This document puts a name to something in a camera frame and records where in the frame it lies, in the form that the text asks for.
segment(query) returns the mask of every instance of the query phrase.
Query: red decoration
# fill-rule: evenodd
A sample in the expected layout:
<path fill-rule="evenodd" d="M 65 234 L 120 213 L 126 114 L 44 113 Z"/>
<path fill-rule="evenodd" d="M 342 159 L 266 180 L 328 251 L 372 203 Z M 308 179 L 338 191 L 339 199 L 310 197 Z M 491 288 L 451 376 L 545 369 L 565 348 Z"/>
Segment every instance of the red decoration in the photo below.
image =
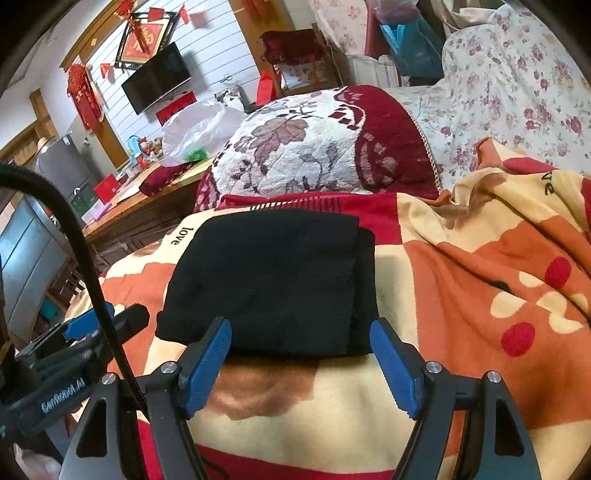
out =
<path fill-rule="evenodd" d="M 107 74 L 109 73 L 110 69 L 111 69 L 110 63 L 101 63 L 100 64 L 100 74 L 102 75 L 103 78 L 107 77 Z"/>
<path fill-rule="evenodd" d="M 72 97 L 84 128 L 96 132 L 103 119 L 103 111 L 92 90 L 86 66 L 74 64 L 70 67 L 67 94 Z"/>
<path fill-rule="evenodd" d="M 138 42 L 138 45 L 141 49 L 141 51 L 144 54 L 148 53 L 148 47 L 146 46 L 146 42 L 145 42 L 145 38 L 144 38 L 144 33 L 142 32 L 142 28 L 139 24 L 138 21 L 134 21 L 131 17 L 128 18 L 127 20 L 129 26 L 131 27 L 131 33 L 129 34 L 129 40 L 132 40 L 133 37 L 135 37 L 135 39 Z"/>
<path fill-rule="evenodd" d="M 131 11 L 134 8 L 134 0 L 121 0 L 121 3 L 117 7 L 115 15 L 121 18 L 129 18 Z"/>
<path fill-rule="evenodd" d="M 183 108 L 195 102 L 197 102 L 195 94 L 193 92 L 189 92 L 186 95 L 183 95 L 181 98 L 176 99 L 171 104 L 165 106 L 162 110 L 158 111 L 156 113 L 156 118 L 158 119 L 158 122 L 160 122 L 160 125 L 164 125 L 175 113 L 180 112 Z"/>
<path fill-rule="evenodd" d="M 189 23 L 189 16 L 187 15 L 187 8 L 184 6 L 184 4 L 181 7 L 181 10 L 178 11 L 178 14 L 183 19 L 184 24 L 187 25 Z"/>
<path fill-rule="evenodd" d="M 164 18 L 164 8 L 150 7 L 148 10 L 148 22 L 157 22 Z"/>

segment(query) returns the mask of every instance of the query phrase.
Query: plastic bag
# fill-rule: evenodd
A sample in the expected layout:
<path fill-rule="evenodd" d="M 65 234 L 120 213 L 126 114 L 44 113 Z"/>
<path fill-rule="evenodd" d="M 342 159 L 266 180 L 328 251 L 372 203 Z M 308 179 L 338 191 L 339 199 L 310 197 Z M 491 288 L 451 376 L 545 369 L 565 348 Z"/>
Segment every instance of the plastic bag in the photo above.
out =
<path fill-rule="evenodd" d="M 417 3 L 418 0 L 368 0 L 368 7 L 382 25 L 395 26 L 418 18 Z"/>
<path fill-rule="evenodd" d="M 211 158 L 230 140 L 247 115 L 222 103 L 197 102 L 173 115 L 163 126 L 160 163 L 174 167 L 185 163 L 191 153 L 205 150 Z"/>

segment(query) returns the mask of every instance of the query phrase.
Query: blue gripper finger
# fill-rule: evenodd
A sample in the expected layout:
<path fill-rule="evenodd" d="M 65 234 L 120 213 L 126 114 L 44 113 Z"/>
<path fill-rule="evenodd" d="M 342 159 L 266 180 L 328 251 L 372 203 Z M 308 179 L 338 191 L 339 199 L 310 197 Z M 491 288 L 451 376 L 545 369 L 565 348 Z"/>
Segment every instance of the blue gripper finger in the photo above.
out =
<path fill-rule="evenodd" d="M 385 319 L 372 322 L 369 343 L 396 405 L 416 420 L 421 411 L 424 391 L 424 377 L 420 370 L 424 363 L 422 357 L 412 345 L 400 340 Z"/>
<path fill-rule="evenodd" d="M 205 407 L 213 384 L 226 359 L 232 343 L 232 327 L 230 321 L 223 319 L 213 334 L 197 365 L 189 375 L 187 382 L 187 400 L 184 412 L 187 419 Z"/>
<path fill-rule="evenodd" d="M 105 302 L 105 306 L 112 319 L 115 316 L 115 307 L 108 301 Z M 85 336 L 90 335 L 98 329 L 99 319 L 96 318 L 96 312 L 92 309 L 68 322 L 68 328 L 64 332 L 64 338 L 66 340 L 82 340 Z"/>

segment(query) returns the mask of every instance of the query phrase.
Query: wall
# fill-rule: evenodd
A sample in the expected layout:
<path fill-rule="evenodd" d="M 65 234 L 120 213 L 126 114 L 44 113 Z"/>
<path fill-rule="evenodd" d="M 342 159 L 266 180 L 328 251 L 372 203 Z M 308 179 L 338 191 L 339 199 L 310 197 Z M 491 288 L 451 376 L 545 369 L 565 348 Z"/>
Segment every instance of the wall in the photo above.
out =
<path fill-rule="evenodd" d="M 314 11 L 308 0 L 283 0 L 283 3 L 296 30 L 310 28 L 312 23 L 316 23 Z"/>
<path fill-rule="evenodd" d="M 176 93 L 192 90 L 197 100 L 213 99 L 214 94 L 224 88 L 220 81 L 224 76 L 231 75 L 231 83 L 241 86 L 245 103 L 253 102 L 259 73 L 228 0 L 151 0 L 141 10 L 159 7 L 176 12 L 183 4 L 191 21 L 185 25 L 179 20 L 171 41 L 176 42 L 192 79 Z M 107 117 L 120 140 L 125 142 L 131 135 L 154 138 L 162 131 L 156 112 L 170 102 L 159 102 L 137 115 L 121 88 L 133 71 L 115 70 L 104 80 L 100 74 L 101 63 L 115 61 L 123 31 L 122 25 L 90 59 L 91 75 L 105 101 Z"/>
<path fill-rule="evenodd" d="M 59 64 L 108 3 L 109 0 L 80 0 L 45 35 L 25 77 L 0 98 L 0 148 L 35 121 L 29 95 L 38 88 L 58 133 L 67 132 L 77 113 L 66 95 L 66 74 L 59 69 Z"/>

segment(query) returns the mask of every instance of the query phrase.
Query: table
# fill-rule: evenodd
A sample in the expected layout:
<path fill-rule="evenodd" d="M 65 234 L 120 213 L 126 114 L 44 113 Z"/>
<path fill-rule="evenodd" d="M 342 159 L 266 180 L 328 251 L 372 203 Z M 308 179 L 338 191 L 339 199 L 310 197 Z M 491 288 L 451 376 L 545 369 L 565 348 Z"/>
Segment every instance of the table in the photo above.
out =
<path fill-rule="evenodd" d="M 96 254 L 99 270 L 111 266 L 130 253 L 161 239 L 193 212 L 197 182 L 211 161 L 195 165 L 161 192 L 150 197 L 138 192 L 114 205 L 98 221 L 88 224 L 82 233 Z M 119 192 L 115 204 L 129 189 L 138 187 L 157 166 L 150 167 Z"/>

